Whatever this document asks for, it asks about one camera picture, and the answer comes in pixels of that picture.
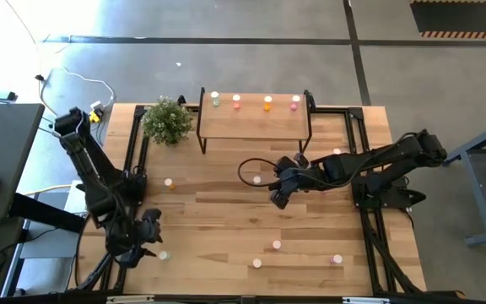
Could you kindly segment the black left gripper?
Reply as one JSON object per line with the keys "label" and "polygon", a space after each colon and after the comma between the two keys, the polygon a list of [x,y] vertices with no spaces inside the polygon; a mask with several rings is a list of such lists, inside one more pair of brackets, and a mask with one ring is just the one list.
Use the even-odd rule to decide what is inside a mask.
{"label": "black left gripper", "polygon": [[144,243],[162,243],[160,209],[146,209],[141,220],[129,214],[118,215],[108,225],[108,253],[123,268],[136,268],[143,257],[157,255],[143,247]]}

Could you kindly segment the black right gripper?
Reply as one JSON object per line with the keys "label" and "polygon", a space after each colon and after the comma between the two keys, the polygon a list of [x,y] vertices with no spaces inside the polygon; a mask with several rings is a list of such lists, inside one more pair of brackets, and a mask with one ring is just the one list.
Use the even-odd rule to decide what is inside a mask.
{"label": "black right gripper", "polygon": [[[285,209],[294,189],[301,189],[309,186],[311,182],[308,178],[303,176],[304,170],[305,169],[297,166],[294,158],[290,159],[288,156],[281,157],[276,162],[273,169],[278,180],[270,187],[271,202],[275,205],[280,205],[280,209]],[[288,183],[286,188],[283,188],[284,182]]]}

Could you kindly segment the black desk beam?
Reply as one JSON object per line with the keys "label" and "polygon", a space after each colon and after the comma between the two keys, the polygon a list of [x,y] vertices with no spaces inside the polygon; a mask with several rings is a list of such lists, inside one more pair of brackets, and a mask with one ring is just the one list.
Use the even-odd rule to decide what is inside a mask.
{"label": "black desk beam", "polygon": [[9,217],[20,217],[27,220],[52,225],[65,231],[79,233],[85,219],[81,216],[69,213],[64,209],[58,209],[44,204],[36,199],[15,193],[13,202],[8,210]]}

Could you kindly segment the green potted plant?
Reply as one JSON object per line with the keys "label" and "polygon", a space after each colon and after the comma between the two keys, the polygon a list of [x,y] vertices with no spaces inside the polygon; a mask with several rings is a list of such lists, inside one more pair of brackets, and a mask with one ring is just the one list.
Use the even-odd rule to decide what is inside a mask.
{"label": "green potted plant", "polygon": [[192,129],[192,115],[176,100],[162,95],[154,105],[145,107],[142,127],[144,135],[156,144],[175,146],[187,139]]}

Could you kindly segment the blue desk leg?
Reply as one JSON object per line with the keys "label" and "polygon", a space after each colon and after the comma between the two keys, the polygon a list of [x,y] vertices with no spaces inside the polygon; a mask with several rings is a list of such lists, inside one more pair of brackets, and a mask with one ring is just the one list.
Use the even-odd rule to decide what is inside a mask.
{"label": "blue desk leg", "polygon": [[0,294],[1,298],[12,297],[16,291],[19,277],[23,268],[24,260],[20,257],[20,252],[15,252],[9,266],[6,279]]}

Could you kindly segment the black mat striped edge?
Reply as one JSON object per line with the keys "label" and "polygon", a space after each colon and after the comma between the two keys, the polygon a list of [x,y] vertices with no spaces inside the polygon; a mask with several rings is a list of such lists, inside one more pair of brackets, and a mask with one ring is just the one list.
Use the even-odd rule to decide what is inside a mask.
{"label": "black mat striped edge", "polygon": [[424,38],[486,40],[486,0],[411,0]]}

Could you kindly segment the silver bracket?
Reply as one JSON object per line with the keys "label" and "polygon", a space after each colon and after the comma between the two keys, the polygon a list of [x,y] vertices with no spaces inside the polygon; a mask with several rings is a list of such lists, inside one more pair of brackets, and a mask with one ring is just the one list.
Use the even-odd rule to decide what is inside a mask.
{"label": "silver bracket", "polygon": [[346,296],[342,298],[342,302],[343,304],[390,304],[388,298],[360,296]]}
{"label": "silver bracket", "polygon": [[105,304],[145,304],[154,300],[154,295],[108,296]]}

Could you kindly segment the wooden shelf black metal frame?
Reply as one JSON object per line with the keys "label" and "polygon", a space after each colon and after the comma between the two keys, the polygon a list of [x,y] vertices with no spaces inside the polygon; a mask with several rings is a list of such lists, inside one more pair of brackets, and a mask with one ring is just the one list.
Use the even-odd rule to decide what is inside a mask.
{"label": "wooden shelf black metal frame", "polygon": [[[298,142],[299,152],[305,152],[312,138],[311,112],[316,109],[309,90],[299,95],[296,111],[290,109],[294,94],[219,92],[219,106],[215,107],[211,92],[201,88],[197,106],[196,135],[203,153],[210,139],[293,140]],[[240,95],[239,110],[232,106],[235,94]],[[270,111],[263,109],[266,95],[273,98]]]}

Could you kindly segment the black crossbar rail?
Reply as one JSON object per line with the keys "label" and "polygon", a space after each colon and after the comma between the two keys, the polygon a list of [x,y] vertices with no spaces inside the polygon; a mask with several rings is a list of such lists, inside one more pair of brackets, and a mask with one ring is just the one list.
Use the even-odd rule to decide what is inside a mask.
{"label": "black crossbar rail", "polygon": [[[154,295],[150,304],[343,304],[346,296],[215,296],[215,295]],[[74,290],[36,296],[0,298],[0,304],[105,304],[108,290]],[[390,304],[486,304],[486,301],[443,296],[433,293],[403,294],[382,292],[377,297],[388,298]]]}

